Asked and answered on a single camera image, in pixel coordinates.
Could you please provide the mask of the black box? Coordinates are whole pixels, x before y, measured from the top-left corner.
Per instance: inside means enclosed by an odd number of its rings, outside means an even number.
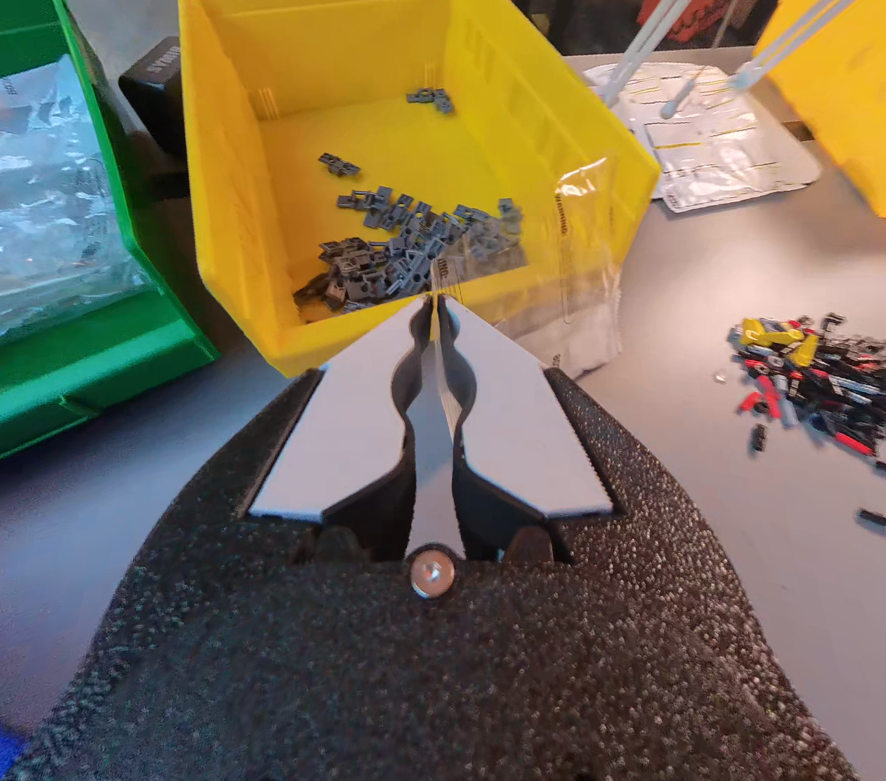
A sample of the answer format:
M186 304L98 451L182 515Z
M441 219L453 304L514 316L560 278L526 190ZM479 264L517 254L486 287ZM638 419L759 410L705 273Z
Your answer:
M121 73L118 85L161 150L185 159L180 38L163 38Z

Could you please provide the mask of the yellow storage bin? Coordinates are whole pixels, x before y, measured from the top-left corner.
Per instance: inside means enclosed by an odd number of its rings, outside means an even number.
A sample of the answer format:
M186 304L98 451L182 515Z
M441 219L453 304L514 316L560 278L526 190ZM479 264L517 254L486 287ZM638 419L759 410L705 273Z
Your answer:
M522 211L526 264L462 277L489 321L615 275L659 180L640 143L510 0L179 0L200 276L284 376L403 306L333 313L294 293L320 244L378 235L342 210L390 187L436 213Z
M885 217L885 0L855 0L768 78Z

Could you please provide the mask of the pile of small building pieces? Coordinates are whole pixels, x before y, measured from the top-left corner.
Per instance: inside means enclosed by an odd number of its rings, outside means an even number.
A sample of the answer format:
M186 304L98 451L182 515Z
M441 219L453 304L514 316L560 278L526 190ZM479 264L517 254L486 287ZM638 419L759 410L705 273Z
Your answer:
M734 326L727 340L748 382L736 411L766 427L808 427L883 472L885 343L842 333L844 323L831 312L818 323L745 318Z

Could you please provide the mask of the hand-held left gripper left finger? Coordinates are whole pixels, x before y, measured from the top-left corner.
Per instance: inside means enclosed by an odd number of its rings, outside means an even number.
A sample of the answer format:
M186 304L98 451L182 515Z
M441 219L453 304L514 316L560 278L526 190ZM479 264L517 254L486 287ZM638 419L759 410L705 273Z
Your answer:
M423 296L306 372L292 422L248 495L248 515L348 529L372 559L402 559L415 510L415 433L433 299Z

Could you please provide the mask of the green storage bin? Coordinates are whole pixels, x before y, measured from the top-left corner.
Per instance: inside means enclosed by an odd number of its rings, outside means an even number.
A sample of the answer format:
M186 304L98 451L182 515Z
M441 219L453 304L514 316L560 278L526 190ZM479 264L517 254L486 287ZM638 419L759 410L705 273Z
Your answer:
M195 321L188 272L159 218L119 102L66 0L1 0L2 78L71 56L110 180L123 243L150 288L2 344L2 457L93 420L218 357Z

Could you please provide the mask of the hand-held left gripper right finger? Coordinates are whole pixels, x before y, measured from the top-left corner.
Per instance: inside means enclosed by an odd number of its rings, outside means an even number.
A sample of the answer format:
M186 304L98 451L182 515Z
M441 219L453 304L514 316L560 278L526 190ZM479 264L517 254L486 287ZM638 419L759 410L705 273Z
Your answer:
M450 295L437 297L446 386L459 408L452 494L466 558L495 561L524 530L571 563L562 524L615 517L615 498L549 370Z

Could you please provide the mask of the clear plastic bag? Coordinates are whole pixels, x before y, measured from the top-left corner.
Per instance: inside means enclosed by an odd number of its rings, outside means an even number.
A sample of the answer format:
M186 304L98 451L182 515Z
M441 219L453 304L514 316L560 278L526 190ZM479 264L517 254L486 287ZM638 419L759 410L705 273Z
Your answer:
M618 157L562 175L534 203L498 200L431 267L448 295L545 367L578 378L621 350L613 201Z

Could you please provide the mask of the heap of black building pieces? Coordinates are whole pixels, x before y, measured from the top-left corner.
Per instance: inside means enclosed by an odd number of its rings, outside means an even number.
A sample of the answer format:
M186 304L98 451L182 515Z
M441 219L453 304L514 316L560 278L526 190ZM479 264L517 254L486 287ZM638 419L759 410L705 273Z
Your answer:
M338 194L337 209L358 215L360 232L319 244L320 270L293 292L296 308L371 310L524 268L524 210L511 196L493 198L495 189L474 182L437 202L384 185Z

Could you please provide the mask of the clear plastic-wrapped bundle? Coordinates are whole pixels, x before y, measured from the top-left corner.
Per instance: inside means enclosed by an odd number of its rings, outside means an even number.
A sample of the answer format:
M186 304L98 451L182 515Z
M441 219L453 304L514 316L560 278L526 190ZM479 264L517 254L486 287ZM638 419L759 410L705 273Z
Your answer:
M2 78L1 341L149 290L69 54Z

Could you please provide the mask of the grey desk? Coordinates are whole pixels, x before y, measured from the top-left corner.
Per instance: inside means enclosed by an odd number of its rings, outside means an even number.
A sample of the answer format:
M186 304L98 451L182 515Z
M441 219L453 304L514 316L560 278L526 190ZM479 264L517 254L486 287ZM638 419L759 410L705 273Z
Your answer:
M884 338L884 220L769 81L754 94L819 161L806 188L675 216L652 204L622 269L622 352L582 388L692 496L782 668L865 779L884 779L884 476L799 427L751 455L725 344L745 317L845 317ZM203 290L221 360L2 462L2 725L70 681L118 580L205 460L284 387ZM718 385L713 374L728 381Z

